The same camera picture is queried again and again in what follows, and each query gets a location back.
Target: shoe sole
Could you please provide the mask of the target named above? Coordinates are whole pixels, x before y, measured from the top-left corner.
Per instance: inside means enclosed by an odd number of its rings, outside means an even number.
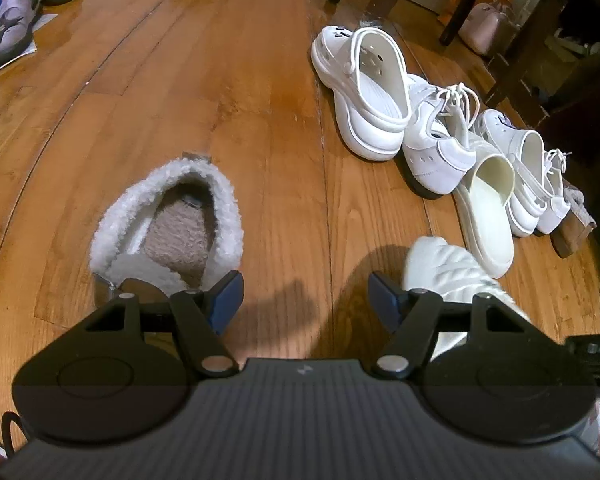
[[[353,153],[367,160],[374,162],[391,160],[400,151],[400,146],[395,151],[382,150],[361,140],[354,133],[349,113],[349,106],[352,106],[352,103],[336,88],[338,85],[320,59],[315,42],[316,40],[311,45],[311,61],[322,84],[333,91],[336,122],[338,123],[338,130],[343,142]]]
[[[396,166],[398,166],[398,170],[402,174],[404,181],[407,183],[407,186],[409,186],[409,189],[411,189],[411,191],[414,192],[416,195],[427,200],[437,200],[443,196],[439,195],[438,193],[434,193],[433,191],[430,191],[418,182],[414,174],[411,173],[411,168],[409,167],[409,163],[407,162],[407,159],[404,156],[403,150],[399,150],[399,152],[395,156],[395,163]]]
[[[507,218],[509,219],[509,227],[511,227],[511,233],[517,238],[528,237],[533,231],[527,231],[526,229],[520,227],[520,224],[518,224],[513,213],[511,212],[511,204],[509,202],[507,202],[505,209],[507,210]]]
[[[0,53],[0,67],[10,62],[13,58],[18,57],[30,45],[31,41],[33,40],[33,27],[36,24],[36,22],[40,19],[40,16],[42,16],[42,10],[42,5],[38,5],[38,8],[36,9],[36,14],[29,23],[29,26],[27,27],[27,32],[24,35],[24,37],[21,40],[14,43],[11,48]]]
[[[463,191],[456,187],[452,194],[454,201],[456,202],[456,210],[458,211],[458,219],[460,220],[460,230],[462,231],[462,238],[464,238],[464,244],[467,250],[474,256],[484,272],[496,280],[501,278],[509,270],[513,263],[513,259],[509,262],[509,265],[503,272],[500,272],[500,269],[498,269],[497,272],[493,272],[493,264],[485,259],[480,250],[480,246],[478,245],[478,241],[475,238],[474,223],[471,220],[469,204],[464,198]]]

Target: pink handbag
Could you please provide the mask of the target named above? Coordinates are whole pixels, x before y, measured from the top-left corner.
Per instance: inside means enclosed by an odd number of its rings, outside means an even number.
[[[505,50],[518,33],[512,22],[509,0],[477,4],[460,27],[460,38],[480,56],[493,56]]]

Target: black cable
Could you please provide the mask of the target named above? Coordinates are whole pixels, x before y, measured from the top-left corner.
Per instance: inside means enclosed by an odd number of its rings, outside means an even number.
[[[15,454],[15,450],[13,449],[13,440],[11,439],[12,422],[20,428],[20,431],[24,434],[27,440],[29,439],[27,433],[22,427],[22,421],[20,420],[18,414],[13,412],[4,412],[4,414],[2,415],[2,422],[0,424],[0,428],[2,430],[2,445],[4,446],[4,450],[7,453],[7,458],[11,458]]]

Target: white clog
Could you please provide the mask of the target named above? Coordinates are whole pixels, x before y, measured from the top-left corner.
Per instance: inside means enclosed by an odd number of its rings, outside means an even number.
[[[311,60],[333,90],[336,122],[349,149],[368,160],[393,158],[411,116],[407,68],[394,39],[374,27],[325,27]]]

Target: wooden floor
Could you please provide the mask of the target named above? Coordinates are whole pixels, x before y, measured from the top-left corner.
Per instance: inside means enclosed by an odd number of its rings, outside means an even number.
[[[36,54],[0,74],[0,416],[19,366],[93,308],[88,249],[102,213],[182,152],[209,154],[235,185],[246,280],[226,334],[236,357],[379,351],[368,274],[399,279],[416,238],[462,236],[450,196],[422,200],[399,157],[372,164],[341,142],[308,50],[328,23],[356,27],[368,0],[324,1],[77,0],[36,33]],[[440,47],[435,16],[403,0],[391,19],[410,72],[489,87],[462,44]],[[501,282],[551,337],[600,332],[588,246],[560,260],[548,237],[517,240]]]

